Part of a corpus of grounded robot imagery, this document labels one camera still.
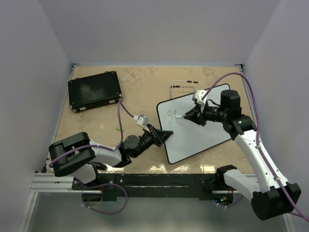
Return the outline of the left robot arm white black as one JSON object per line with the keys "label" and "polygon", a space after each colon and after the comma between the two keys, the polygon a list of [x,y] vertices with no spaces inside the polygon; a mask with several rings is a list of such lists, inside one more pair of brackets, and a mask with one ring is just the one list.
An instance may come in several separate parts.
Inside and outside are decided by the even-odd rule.
{"label": "left robot arm white black", "polygon": [[144,151],[155,145],[161,147],[173,135],[170,130],[160,130],[148,124],[141,136],[130,135],[119,147],[109,147],[91,140],[86,132],[67,137],[48,147],[56,177],[72,176],[88,189],[96,189],[100,184],[98,170],[106,165],[122,168],[132,163]]}

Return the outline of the white whiteboard with dark frame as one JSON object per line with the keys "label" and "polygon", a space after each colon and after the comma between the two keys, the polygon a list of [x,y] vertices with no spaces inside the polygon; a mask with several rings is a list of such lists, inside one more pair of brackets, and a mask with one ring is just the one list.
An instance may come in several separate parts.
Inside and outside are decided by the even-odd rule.
{"label": "white whiteboard with dark frame", "polygon": [[162,130],[173,134],[165,142],[167,159],[175,164],[231,139],[221,123],[208,121],[205,126],[177,118],[194,107],[193,94],[183,95],[157,104]]}

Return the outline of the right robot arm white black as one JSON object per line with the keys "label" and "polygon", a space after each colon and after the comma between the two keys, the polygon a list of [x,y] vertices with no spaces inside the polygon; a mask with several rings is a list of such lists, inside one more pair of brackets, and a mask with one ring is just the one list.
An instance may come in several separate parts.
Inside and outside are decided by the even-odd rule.
{"label": "right robot arm white black", "polygon": [[301,189],[297,183],[291,184],[271,161],[255,123],[242,113],[238,92],[222,91],[220,104],[213,105],[208,104],[205,95],[205,90],[195,91],[192,97],[195,106],[183,118],[201,126],[208,121],[221,123],[246,156],[257,179],[253,181],[234,165],[227,165],[216,170],[214,183],[217,188],[225,190],[230,187],[238,191],[251,202],[260,220],[293,212]]}

